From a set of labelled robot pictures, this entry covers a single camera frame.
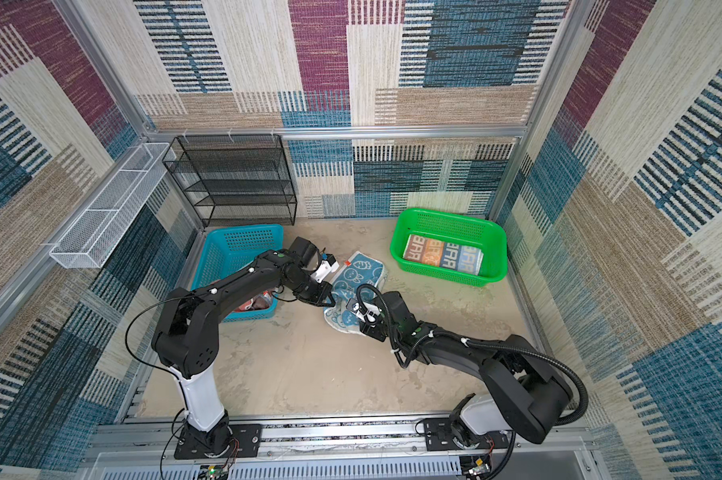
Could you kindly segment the light blue patterned towel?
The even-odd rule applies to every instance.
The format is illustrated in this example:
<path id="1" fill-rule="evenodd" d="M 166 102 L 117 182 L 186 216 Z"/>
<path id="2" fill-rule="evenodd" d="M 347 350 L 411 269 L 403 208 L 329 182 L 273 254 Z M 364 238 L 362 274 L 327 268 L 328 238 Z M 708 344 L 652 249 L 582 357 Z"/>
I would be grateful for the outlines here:
<path id="1" fill-rule="evenodd" d="M 356 289 L 371 284 L 382 290 L 386 278 L 387 269 L 381 261 L 356 251 L 331 280 L 335 306 L 323 310 L 325 322 L 340 333 L 361 335 L 359 320 L 349 309 L 356 302 Z"/>

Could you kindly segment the teal plastic basket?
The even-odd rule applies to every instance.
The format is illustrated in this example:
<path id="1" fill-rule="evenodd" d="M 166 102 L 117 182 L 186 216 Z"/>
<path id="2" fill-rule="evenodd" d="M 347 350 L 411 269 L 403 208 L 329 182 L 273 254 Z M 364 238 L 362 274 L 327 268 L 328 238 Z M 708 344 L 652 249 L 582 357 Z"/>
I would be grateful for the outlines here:
<path id="1" fill-rule="evenodd" d="M 283 247 L 284 230 L 276 224 L 216 229 L 204 242 L 192 289 L 210 285 L 249 265 L 266 250 Z"/>

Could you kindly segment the multicolour rabbit towel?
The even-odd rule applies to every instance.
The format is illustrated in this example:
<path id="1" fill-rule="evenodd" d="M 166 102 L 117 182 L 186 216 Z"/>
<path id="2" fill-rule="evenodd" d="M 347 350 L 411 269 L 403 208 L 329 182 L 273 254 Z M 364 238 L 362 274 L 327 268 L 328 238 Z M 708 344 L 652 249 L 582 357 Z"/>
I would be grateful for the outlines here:
<path id="1" fill-rule="evenodd" d="M 484 255 L 476 247 L 412 234 L 407 240 L 402 257 L 410 262 L 478 275 Z"/>

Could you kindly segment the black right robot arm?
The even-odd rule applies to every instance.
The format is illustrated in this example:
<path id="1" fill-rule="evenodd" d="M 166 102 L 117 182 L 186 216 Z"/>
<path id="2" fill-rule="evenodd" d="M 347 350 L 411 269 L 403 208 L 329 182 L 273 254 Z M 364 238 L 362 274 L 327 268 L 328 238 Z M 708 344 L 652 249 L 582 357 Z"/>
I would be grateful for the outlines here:
<path id="1" fill-rule="evenodd" d="M 390 344 L 400 367 L 443 366 L 483 382 L 485 393 L 468 395 L 450 414 L 451 435 L 460 448 L 474 448 L 499 431 L 540 444 L 553 428 L 587 411 L 588 393 L 579 376 L 522 336 L 481 340 L 419 321 L 397 291 L 360 288 L 346 309 L 363 335 Z"/>

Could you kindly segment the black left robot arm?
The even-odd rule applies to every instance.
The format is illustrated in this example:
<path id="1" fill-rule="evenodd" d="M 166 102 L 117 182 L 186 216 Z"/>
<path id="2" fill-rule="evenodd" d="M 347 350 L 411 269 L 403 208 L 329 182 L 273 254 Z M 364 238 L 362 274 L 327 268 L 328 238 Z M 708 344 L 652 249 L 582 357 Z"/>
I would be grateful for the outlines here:
<path id="1" fill-rule="evenodd" d="M 217 458 L 233 449 L 234 433 L 213 374 L 222 321 L 246 301 L 279 288 L 304 304 L 333 307 L 327 277 L 339 267 L 334 255 L 298 237 L 290 247 L 266 250 L 221 280 L 169 294 L 151 347 L 174 377 L 186 409 L 181 439 L 197 456 Z"/>

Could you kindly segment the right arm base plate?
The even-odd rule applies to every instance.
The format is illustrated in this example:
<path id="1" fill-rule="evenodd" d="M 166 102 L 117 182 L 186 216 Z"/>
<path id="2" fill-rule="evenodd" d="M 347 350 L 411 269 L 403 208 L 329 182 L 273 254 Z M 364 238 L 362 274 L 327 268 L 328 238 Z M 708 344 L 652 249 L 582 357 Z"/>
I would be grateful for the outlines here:
<path id="1" fill-rule="evenodd" d="M 424 438 L 427 451 L 505 449 L 510 444 L 509 435 L 505 432 L 490 431 L 477 435 L 447 417 L 420 419 L 415 423 L 414 431 Z"/>

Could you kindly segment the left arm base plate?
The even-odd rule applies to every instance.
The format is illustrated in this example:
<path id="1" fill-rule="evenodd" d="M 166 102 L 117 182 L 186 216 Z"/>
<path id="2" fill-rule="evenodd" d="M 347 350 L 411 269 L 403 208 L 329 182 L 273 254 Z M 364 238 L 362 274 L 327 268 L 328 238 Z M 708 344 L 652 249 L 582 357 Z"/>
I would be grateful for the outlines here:
<path id="1" fill-rule="evenodd" d="M 211 460 L 254 458 L 260 447 L 261 424 L 220 425 L 210 432 L 184 425 L 173 458 L 176 460 Z"/>

